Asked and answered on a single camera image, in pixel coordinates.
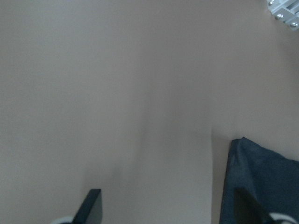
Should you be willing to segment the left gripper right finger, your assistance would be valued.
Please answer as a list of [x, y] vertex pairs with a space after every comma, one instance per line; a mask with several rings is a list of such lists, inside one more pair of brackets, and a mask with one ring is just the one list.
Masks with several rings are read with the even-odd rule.
[[234, 217], [237, 224], [279, 224], [245, 189], [234, 189]]

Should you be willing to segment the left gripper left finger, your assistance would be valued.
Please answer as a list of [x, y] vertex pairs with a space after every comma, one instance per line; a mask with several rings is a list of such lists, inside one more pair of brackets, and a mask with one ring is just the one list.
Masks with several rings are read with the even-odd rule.
[[101, 189], [91, 189], [80, 208], [78, 209], [73, 224], [101, 224], [103, 218]]

